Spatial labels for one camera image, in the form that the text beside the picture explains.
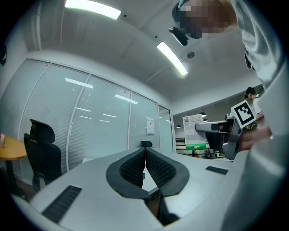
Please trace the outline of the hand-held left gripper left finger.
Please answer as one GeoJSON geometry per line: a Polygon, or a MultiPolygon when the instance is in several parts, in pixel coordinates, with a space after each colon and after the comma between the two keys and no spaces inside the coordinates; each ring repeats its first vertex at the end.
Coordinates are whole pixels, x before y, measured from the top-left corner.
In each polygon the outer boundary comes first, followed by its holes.
{"type": "Polygon", "coordinates": [[[106,170],[108,184],[124,198],[149,199],[149,193],[142,189],[145,152],[145,148],[140,148],[113,162],[106,170]]]}

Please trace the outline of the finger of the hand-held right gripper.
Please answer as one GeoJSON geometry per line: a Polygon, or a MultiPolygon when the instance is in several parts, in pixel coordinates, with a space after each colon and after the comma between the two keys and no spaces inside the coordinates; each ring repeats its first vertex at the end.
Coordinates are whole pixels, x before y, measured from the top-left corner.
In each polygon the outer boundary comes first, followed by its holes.
{"type": "Polygon", "coordinates": [[[216,121],[216,122],[201,122],[195,124],[195,130],[205,133],[226,133],[228,134],[228,122],[216,121]]]}
{"type": "Polygon", "coordinates": [[[223,151],[222,138],[223,138],[222,133],[206,133],[206,139],[208,141],[210,149],[213,149],[218,152],[223,151]]]}

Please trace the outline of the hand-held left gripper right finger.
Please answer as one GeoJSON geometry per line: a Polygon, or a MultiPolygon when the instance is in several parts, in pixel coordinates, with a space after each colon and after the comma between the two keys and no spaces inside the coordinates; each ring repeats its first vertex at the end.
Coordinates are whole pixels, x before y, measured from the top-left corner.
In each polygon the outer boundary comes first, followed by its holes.
{"type": "Polygon", "coordinates": [[[163,197],[179,194],[189,181],[186,166],[152,148],[145,150],[145,165],[163,197]]]}

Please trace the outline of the person's right hand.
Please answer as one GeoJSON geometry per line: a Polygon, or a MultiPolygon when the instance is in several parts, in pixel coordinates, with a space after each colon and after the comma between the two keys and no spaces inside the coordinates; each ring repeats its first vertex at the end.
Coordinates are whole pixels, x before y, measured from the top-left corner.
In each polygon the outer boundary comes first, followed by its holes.
{"type": "Polygon", "coordinates": [[[239,137],[239,151],[250,150],[253,145],[272,136],[269,126],[245,129],[239,137]]]}

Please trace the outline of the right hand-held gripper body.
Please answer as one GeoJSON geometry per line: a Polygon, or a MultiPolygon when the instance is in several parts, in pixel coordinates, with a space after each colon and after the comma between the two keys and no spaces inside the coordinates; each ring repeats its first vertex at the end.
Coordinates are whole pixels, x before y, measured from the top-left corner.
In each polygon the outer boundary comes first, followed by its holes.
{"type": "Polygon", "coordinates": [[[230,114],[226,115],[226,126],[228,127],[228,140],[223,143],[223,153],[229,160],[234,160],[239,152],[239,139],[243,129],[256,121],[256,116],[247,101],[231,107],[230,114]]]}

